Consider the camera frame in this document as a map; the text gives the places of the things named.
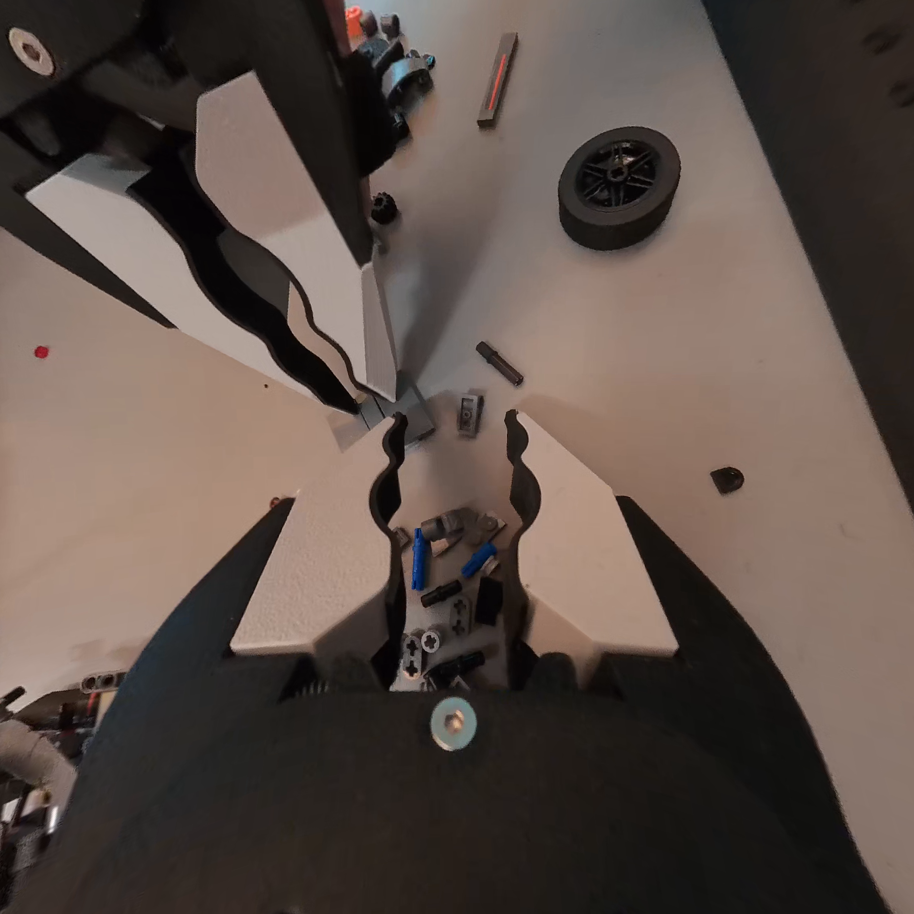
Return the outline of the dark grey wide lego tile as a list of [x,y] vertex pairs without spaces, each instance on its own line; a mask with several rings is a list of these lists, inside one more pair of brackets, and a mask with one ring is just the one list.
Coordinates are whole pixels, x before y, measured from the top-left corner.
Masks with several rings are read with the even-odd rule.
[[384,418],[400,414],[406,418],[404,449],[416,449],[436,431],[434,417],[425,398],[414,382],[405,374],[397,376],[396,399],[391,401],[374,393],[365,394],[359,404],[359,414],[368,429],[374,428]]

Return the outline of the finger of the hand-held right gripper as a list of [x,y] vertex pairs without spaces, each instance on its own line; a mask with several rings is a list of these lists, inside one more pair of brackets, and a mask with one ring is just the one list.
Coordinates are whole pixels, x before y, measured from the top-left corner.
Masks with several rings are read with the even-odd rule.
[[366,260],[351,251],[254,71],[200,96],[196,139],[202,191],[297,282],[314,328],[342,350],[354,381],[394,401],[397,360],[374,237]]
[[196,238],[195,224],[184,235],[175,232],[160,207],[143,197],[156,189],[148,166],[84,154],[25,198],[185,336],[339,413],[356,415],[358,404],[337,374],[226,265],[221,229],[203,217]]

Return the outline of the grey lego car model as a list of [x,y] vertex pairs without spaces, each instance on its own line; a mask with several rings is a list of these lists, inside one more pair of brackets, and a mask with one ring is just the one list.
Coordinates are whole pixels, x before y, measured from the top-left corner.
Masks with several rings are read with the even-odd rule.
[[1,696],[1,908],[50,847],[70,803],[79,766],[127,676],[86,675],[16,708],[23,686]]

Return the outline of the black perforated panel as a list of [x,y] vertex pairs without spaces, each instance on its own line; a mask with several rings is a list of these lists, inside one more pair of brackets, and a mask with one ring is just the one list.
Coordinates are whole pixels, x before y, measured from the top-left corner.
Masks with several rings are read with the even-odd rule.
[[704,1],[913,503],[913,3]]

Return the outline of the black lego tyre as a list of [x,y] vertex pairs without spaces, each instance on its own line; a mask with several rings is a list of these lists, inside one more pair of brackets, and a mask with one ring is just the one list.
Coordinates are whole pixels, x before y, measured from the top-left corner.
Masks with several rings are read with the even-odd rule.
[[666,221],[681,177],[681,160],[663,133],[614,128],[582,143],[557,183],[565,234],[596,251],[632,247]]

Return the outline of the pile of dark lego pieces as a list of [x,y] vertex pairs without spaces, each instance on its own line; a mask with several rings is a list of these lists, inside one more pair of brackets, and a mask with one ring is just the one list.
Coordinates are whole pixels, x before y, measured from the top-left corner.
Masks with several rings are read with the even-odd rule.
[[340,70],[358,174],[369,222],[380,230],[397,221],[399,209],[390,193],[370,189],[369,177],[410,138],[407,112],[432,89],[436,59],[406,47],[397,14],[377,17],[345,4],[342,16]]

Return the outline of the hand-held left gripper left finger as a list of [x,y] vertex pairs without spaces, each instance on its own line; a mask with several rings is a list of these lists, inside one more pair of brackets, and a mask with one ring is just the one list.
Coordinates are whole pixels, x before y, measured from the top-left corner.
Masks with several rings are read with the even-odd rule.
[[230,641],[235,655],[307,655],[323,675],[353,657],[393,685],[406,587],[390,522],[406,431],[403,414],[384,418],[299,490]]

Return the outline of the black lego axle pin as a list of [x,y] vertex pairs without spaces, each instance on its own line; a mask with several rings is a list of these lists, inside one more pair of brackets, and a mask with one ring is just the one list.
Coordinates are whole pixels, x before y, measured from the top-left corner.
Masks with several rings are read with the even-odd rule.
[[525,380],[523,374],[488,343],[480,341],[476,345],[475,351],[486,361],[487,365],[492,367],[513,387],[520,387],[523,384]]

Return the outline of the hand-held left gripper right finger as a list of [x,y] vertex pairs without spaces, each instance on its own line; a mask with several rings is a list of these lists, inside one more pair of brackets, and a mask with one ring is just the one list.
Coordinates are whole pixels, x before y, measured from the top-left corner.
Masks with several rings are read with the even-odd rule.
[[527,655],[564,655],[586,686],[604,656],[670,659],[679,643],[611,486],[520,410],[505,417],[510,504],[504,557],[509,680]]

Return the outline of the grey lego tile orange stripe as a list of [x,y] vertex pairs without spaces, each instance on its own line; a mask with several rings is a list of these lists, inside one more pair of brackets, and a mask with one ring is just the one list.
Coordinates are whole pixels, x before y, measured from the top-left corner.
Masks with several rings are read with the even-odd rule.
[[481,131],[492,130],[497,125],[518,43],[517,31],[505,32],[499,40],[486,91],[476,117],[476,125]]

